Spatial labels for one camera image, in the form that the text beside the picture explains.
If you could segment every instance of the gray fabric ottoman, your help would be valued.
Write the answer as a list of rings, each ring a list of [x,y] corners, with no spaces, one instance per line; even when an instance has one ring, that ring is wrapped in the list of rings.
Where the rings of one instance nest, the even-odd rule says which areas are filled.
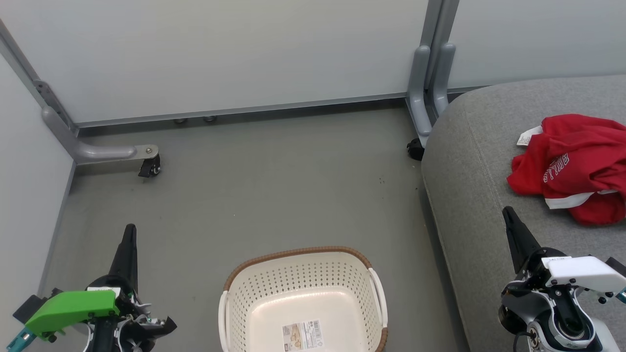
[[[506,183],[511,159],[524,152],[516,146],[520,134],[546,116],[564,113],[626,125],[626,76],[523,81],[471,91],[450,104],[428,140],[424,183],[474,352],[512,349],[513,335],[497,318],[500,292],[515,276],[504,206],[515,208],[542,246],[626,263],[626,221],[583,227],[567,211],[548,210],[542,197],[518,196]],[[582,294],[581,305],[609,326],[626,351],[626,305],[616,299],[601,305],[593,297]]]

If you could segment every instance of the white wall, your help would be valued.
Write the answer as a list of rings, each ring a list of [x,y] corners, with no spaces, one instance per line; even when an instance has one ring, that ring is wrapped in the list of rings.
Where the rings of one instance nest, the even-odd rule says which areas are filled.
[[[2,0],[72,119],[406,91],[428,0]]]
[[[13,312],[37,294],[73,161],[41,107],[0,55],[0,342],[24,327]]]
[[[461,0],[449,87],[626,73],[624,0]]]

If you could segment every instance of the beige plastic basket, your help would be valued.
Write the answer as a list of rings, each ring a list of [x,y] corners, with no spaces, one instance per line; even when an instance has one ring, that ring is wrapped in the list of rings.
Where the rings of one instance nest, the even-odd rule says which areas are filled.
[[[224,285],[218,315],[224,352],[381,352],[387,341],[381,281],[348,247],[241,264]]]

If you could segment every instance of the barcode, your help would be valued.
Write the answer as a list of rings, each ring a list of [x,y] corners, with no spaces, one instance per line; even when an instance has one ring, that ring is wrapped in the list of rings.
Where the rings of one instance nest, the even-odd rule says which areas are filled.
[[[320,331],[319,329],[319,320],[315,320],[313,322],[313,329],[315,329],[315,339],[316,340],[322,339],[322,331]]]

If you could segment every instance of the basket handle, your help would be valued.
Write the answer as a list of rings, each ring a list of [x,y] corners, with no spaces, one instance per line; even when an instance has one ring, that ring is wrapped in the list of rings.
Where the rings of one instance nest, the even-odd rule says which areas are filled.
[[[222,351],[228,352],[228,336],[226,335],[226,304],[228,291],[222,293],[220,297],[220,307],[217,310],[217,326],[220,330],[220,343],[222,344]]]
[[[385,299],[385,292],[382,290],[381,280],[378,278],[378,274],[374,271],[373,268],[369,268],[369,274],[371,279],[374,281],[374,287],[376,288],[376,296],[378,300],[376,301],[376,305],[379,308],[379,312],[381,313],[381,324],[383,328],[387,327],[387,300]]]

